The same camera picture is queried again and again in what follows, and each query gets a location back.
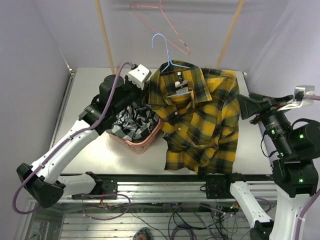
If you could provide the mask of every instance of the plaid shirt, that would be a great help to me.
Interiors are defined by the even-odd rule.
[[[240,115],[236,73],[173,63],[190,69],[171,65],[160,73],[164,63],[149,81],[149,104],[163,119],[168,144],[165,170],[187,167],[198,175],[231,173]],[[171,96],[176,94],[178,72],[191,93]]]

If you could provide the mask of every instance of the shirt pocket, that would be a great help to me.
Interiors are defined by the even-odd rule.
[[[192,114],[187,135],[195,146],[209,145],[214,137],[217,116],[198,110]]]

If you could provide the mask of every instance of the pink basket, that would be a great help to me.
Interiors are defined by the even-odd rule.
[[[152,133],[142,142],[131,142],[129,140],[123,140],[120,137],[117,137],[113,134],[109,133],[110,138],[117,140],[122,145],[129,148],[131,151],[133,151],[136,154],[143,154],[148,147],[151,145],[151,143],[155,140],[157,133],[160,131],[162,127],[162,119],[159,117],[158,124],[156,125],[155,129],[153,129]]]

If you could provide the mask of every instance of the tabletop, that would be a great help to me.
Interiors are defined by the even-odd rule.
[[[124,69],[121,76],[128,73]],[[69,90],[64,96],[64,103],[57,121],[54,142],[59,141],[73,126],[78,115],[91,103],[92,98],[99,93],[99,85],[104,78],[111,75],[110,68],[81,67],[75,78],[69,84]],[[236,71],[240,93],[248,95],[248,88],[241,71]],[[239,138],[233,172],[242,174],[272,173],[270,161],[261,151],[262,134],[258,125],[252,125],[249,120],[239,120]],[[64,174],[195,174],[187,168],[178,171],[164,170],[166,163],[167,142],[158,134],[151,146],[143,154],[136,154],[123,147],[118,141],[103,133],[88,144],[64,169]]]

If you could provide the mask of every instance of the white wall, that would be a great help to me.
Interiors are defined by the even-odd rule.
[[[0,238],[14,239],[16,168],[50,145],[69,71],[33,0],[0,1]],[[26,194],[18,207],[24,209]]]
[[[71,68],[109,67],[93,0],[35,0]],[[239,0],[163,0],[163,10],[190,48],[190,55],[170,47],[171,57],[214,67]],[[248,71],[289,0],[246,0],[221,67]],[[130,3],[159,0],[100,0],[115,65],[125,61],[158,68],[166,61],[165,44],[131,10]],[[159,10],[139,12],[168,39],[183,48]]]
[[[297,85],[314,85],[320,95],[320,1],[290,0],[267,44],[248,73],[252,92],[281,97],[293,94]],[[286,113],[320,121],[320,102]],[[267,146],[269,152],[273,146]],[[320,159],[314,161],[320,171]],[[319,239],[320,200],[307,213],[304,238]]]

